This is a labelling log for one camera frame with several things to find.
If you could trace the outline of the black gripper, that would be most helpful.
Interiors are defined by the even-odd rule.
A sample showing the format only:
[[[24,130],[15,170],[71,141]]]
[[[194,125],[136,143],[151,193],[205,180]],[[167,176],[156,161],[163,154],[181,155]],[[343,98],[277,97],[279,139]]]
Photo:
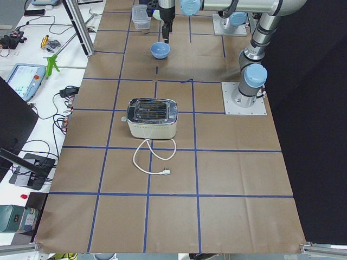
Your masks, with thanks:
[[[147,15],[151,17],[154,10],[159,10],[160,18],[164,21],[162,38],[165,43],[169,43],[169,36],[172,32],[172,24],[176,11],[175,0],[151,0],[147,4]]]

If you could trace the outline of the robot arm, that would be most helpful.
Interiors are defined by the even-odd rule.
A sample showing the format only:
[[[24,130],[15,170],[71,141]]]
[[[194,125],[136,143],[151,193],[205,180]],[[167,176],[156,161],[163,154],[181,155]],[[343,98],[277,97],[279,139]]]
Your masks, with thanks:
[[[220,26],[224,30],[236,29],[245,24],[247,20],[246,12],[233,12],[228,18],[223,18],[220,21]]]
[[[282,17],[300,10],[305,1],[149,1],[146,12],[149,17],[158,14],[163,21],[165,43],[176,14],[176,5],[183,15],[193,17],[204,11],[213,12],[214,34],[239,36],[236,31],[244,23],[249,24],[249,44],[238,55],[240,82],[230,95],[230,100],[242,108],[251,107],[260,98],[259,90],[267,80],[267,70],[261,64],[265,49]]]

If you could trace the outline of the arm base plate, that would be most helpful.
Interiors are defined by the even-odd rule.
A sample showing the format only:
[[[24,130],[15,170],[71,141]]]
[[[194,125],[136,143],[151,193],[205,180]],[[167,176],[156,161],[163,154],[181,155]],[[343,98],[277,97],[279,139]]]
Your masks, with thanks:
[[[266,107],[261,90],[256,96],[247,97],[239,92],[238,82],[221,82],[225,115],[266,116]]]
[[[247,14],[245,12],[234,12],[228,18],[222,18],[218,14],[213,14],[214,34],[246,36],[246,22]]]

